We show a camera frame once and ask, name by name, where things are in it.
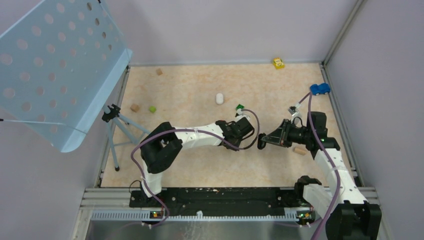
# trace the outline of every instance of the green cube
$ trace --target green cube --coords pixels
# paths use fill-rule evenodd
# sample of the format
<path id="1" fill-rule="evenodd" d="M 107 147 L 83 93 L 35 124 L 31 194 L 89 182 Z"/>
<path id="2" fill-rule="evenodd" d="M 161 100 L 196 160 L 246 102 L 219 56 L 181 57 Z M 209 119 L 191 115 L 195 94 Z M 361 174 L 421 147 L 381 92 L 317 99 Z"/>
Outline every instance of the green cube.
<path id="1" fill-rule="evenodd" d="M 237 110 L 237 109 L 244 109 L 244 108 L 245 108 L 245 106 L 243 106 L 243 105 L 239 104 L 239 105 L 237 105 L 237 106 L 235 107 L 235 110 Z"/>
<path id="2" fill-rule="evenodd" d="M 156 112 L 156 107 L 155 107 L 155 106 L 150 106 L 150 107 L 148 108 L 148 110 L 149 110 L 152 114 L 154 114 L 154 113 Z"/>

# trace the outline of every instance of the hole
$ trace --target hole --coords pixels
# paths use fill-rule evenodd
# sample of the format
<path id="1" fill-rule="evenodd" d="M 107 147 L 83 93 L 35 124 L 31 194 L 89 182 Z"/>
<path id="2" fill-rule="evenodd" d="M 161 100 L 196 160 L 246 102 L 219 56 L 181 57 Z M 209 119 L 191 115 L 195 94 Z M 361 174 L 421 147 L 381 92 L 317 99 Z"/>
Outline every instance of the hole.
<path id="1" fill-rule="evenodd" d="M 84 18 L 85 18 L 86 16 L 84 16 L 84 13 L 82 13 L 82 12 L 78 12 L 78 18 L 79 18 L 79 20 L 84 20 Z"/>
<path id="2" fill-rule="evenodd" d="M 19 74 L 19 78 L 24 82 L 28 82 L 30 80 L 30 74 L 27 72 L 21 72 Z"/>
<path id="3" fill-rule="evenodd" d="M 86 43 L 86 40 L 84 40 L 84 38 L 82 38 L 82 37 L 80 37 L 78 41 L 79 41 L 79 45 L 81 45 L 81 46 Z"/>
<path id="4" fill-rule="evenodd" d="M 24 112 L 28 112 L 29 110 L 31 110 L 31 103 L 29 102 L 24 102 L 20 108 L 22 109 L 22 111 Z"/>
<path id="5" fill-rule="evenodd" d="M 36 58 L 34 58 L 34 64 L 35 64 L 37 67 L 41 67 L 41 66 L 43 66 L 43 60 L 41 59 L 41 57 L 36 57 Z"/>
<path id="6" fill-rule="evenodd" d="M 59 34 L 57 35 L 57 37 L 59 38 L 60 41 L 65 42 L 66 40 L 66 36 L 65 33 L 63 32 L 59 32 Z"/>
<path id="7" fill-rule="evenodd" d="M 37 87 L 35 90 L 38 96 L 42 96 L 44 94 L 44 88 L 42 86 Z"/>
<path id="8" fill-rule="evenodd" d="M 52 73 L 50 73 L 50 74 L 48 75 L 48 79 L 49 79 L 50 81 L 54 82 L 54 81 L 56 80 L 56 74 L 54 74 L 53 72 L 52 72 Z"/>
<path id="9" fill-rule="evenodd" d="M 61 68 L 66 68 L 66 61 L 65 60 L 60 60 L 60 62 L 59 62 L 59 66 L 61 67 Z"/>
<path id="10" fill-rule="evenodd" d="M 52 17 L 52 15 L 50 15 L 48 13 L 46 15 L 44 15 L 44 20 L 48 24 L 52 24 L 53 23 L 53 17 Z"/>
<path id="11" fill-rule="evenodd" d="M 43 114 L 38 115 L 37 122 L 44 122 L 45 120 L 46 120 L 46 116 L 44 116 Z"/>
<path id="12" fill-rule="evenodd" d="M 49 103 L 48 103 L 48 105 L 50 106 L 50 108 L 56 108 L 56 100 L 51 100 Z"/>
<path id="13" fill-rule="evenodd" d="M 41 35 L 41 29 L 38 26 L 32 26 L 31 32 L 34 36 L 39 37 Z"/>
<path id="14" fill-rule="evenodd" d="M 66 86 L 60 87 L 60 92 L 61 93 L 66 94 L 67 91 L 68 91 L 68 88 Z"/>
<path id="15" fill-rule="evenodd" d="M 76 27 L 76 26 L 75 26 L 75 23 L 74 23 L 73 21 L 70 21 L 68 25 L 69 25 L 69 29 L 70 29 L 70 30 L 72 30 L 72 31 L 74 31 L 74 30 L 75 30 L 75 27 Z"/>
<path id="16" fill-rule="evenodd" d="M 75 50 L 75 48 L 71 48 L 71 49 L 70 49 L 70 55 L 71 55 L 72 57 L 75 57 L 75 56 L 77 55 L 77 50 Z"/>
<path id="17" fill-rule="evenodd" d="M 12 99 L 15 96 L 15 90 L 11 87 L 8 87 L 3 90 L 3 97 L 7 99 Z"/>
<path id="18" fill-rule="evenodd" d="M 0 54 L 0 62 L 4 65 L 11 65 L 13 62 L 13 58 L 11 55 L 7 54 L 7 53 L 2 53 Z"/>
<path id="19" fill-rule="evenodd" d="M 17 47 L 20 48 L 21 50 L 26 50 L 28 48 L 28 43 L 25 40 L 22 39 L 18 39 L 16 41 Z"/>
<path id="20" fill-rule="evenodd" d="M 47 49 L 47 52 L 53 54 L 55 52 L 55 46 L 51 45 L 50 43 L 47 44 L 47 46 L 45 46 L 45 48 Z"/>
<path id="21" fill-rule="evenodd" d="M 61 4 L 58 3 L 56 4 L 56 9 L 59 11 L 59 13 L 63 14 L 65 12 L 65 7 Z"/>
<path id="22" fill-rule="evenodd" d="M 58 126 L 53 125 L 50 127 L 50 133 L 55 134 L 58 132 Z"/>

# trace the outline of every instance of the wooden block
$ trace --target wooden block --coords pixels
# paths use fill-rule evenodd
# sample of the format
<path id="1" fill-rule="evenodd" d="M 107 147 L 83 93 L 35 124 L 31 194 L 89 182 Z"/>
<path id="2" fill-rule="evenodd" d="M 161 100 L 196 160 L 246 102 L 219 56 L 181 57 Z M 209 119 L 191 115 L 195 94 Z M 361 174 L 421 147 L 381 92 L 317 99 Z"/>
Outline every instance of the wooden block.
<path id="1" fill-rule="evenodd" d="M 160 75 L 162 75 L 162 74 L 164 74 L 164 73 L 162 72 L 162 70 L 161 70 L 160 68 L 158 68 L 158 69 L 156 69 L 156 74 L 157 74 L 158 76 L 160 76 Z"/>
<path id="2" fill-rule="evenodd" d="M 135 103 L 133 103 L 133 104 L 129 107 L 129 109 L 131 109 L 131 111 L 133 111 L 134 113 L 136 113 L 136 112 L 138 112 L 138 111 L 140 110 L 140 106 L 139 106 L 139 105 L 137 105 L 137 104 L 135 104 Z"/>
<path id="3" fill-rule="evenodd" d="M 299 146 L 295 146 L 293 148 L 293 152 L 304 156 L 304 155 L 306 155 L 308 153 L 308 150 L 306 150 L 306 149 L 304 149 L 302 147 L 299 147 Z"/>

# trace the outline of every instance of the yellow toy car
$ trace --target yellow toy car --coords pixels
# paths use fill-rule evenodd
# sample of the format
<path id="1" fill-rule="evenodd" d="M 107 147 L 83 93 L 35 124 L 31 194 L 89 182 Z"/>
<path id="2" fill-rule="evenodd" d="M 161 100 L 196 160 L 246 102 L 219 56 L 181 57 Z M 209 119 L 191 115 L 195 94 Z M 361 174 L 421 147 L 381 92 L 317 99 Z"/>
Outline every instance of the yellow toy car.
<path id="1" fill-rule="evenodd" d="M 281 58 L 279 57 L 274 58 L 274 60 L 272 61 L 272 64 L 274 64 L 275 69 L 282 69 L 285 66 L 283 61 L 281 61 Z"/>

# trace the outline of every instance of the toy car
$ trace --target toy car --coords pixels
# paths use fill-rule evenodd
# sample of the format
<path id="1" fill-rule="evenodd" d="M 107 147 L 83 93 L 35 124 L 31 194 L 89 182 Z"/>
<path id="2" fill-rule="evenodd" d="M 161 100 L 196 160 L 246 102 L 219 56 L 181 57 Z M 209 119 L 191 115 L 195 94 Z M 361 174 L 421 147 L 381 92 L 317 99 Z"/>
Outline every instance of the toy car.
<path id="1" fill-rule="evenodd" d="M 285 66 L 283 61 L 281 61 L 281 58 L 279 57 L 274 58 L 274 60 L 272 61 L 272 64 L 274 64 L 275 69 L 282 69 Z"/>
<path id="2" fill-rule="evenodd" d="M 330 86 L 327 83 L 321 83 L 320 85 L 314 84 L 310 86 L 309 89 L 315 96 L 318 96 L 320 94 L 329 94 L 329 92 L 331 91 Z"/>

